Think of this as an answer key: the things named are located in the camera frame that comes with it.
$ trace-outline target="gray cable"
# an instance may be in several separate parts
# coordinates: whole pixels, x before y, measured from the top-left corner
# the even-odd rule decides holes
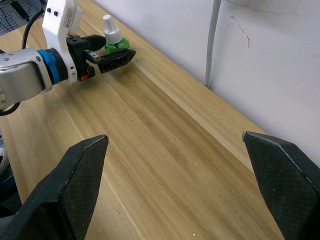
[[[215,42],[220,5],[221,5],[221,0],[214,0],[210,28],[209,28],[208,45],[206,50],[206,68],[205,68],[204,85],[207,88],[210,87],[210,83],[211,83],[212,56],[214,51],[214,42]]]

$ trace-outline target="wooden table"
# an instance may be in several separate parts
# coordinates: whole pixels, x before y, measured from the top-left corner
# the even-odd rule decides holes
[[[103,35],[106,12],[82,1],[78,34]],[[136,56],[128,66],[23,102],[0,119],[20,197],[75,143],[108,134],[88,240],[283,239],[241,140],[263,131],[117,22]],[[38,20],[28,46],[45,49]],[[0,38],[18,50],[24,28]]]

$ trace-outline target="textured black pad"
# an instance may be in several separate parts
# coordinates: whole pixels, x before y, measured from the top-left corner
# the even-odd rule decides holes
[[[0,239],[83,240],[96,206],[108,143],[101,135],[70,147]]]
[[[245,132],[259,189],[286,240],[320,240],[320,170],[293,143]]]

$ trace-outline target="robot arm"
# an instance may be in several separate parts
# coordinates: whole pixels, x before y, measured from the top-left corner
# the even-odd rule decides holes
[[[95,68],[88,62],[106,73],[131,61],[136,52],[129,48],[96,54],[106,45],[104,36],[74,35],[81,14],[72,0],[48,0],[42,24],[48,49],[0,53],[0,116],[9,106],[45,93],[54,84],[94,77]]]

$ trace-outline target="blue ring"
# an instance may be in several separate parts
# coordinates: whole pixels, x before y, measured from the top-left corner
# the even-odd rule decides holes
[[[38,53],[43,57],[44,62],[48,65],[53,76],[53,84],[60,83],[60,76],[56,67],[56,58],[51,52],[45,50],[38,50]]]

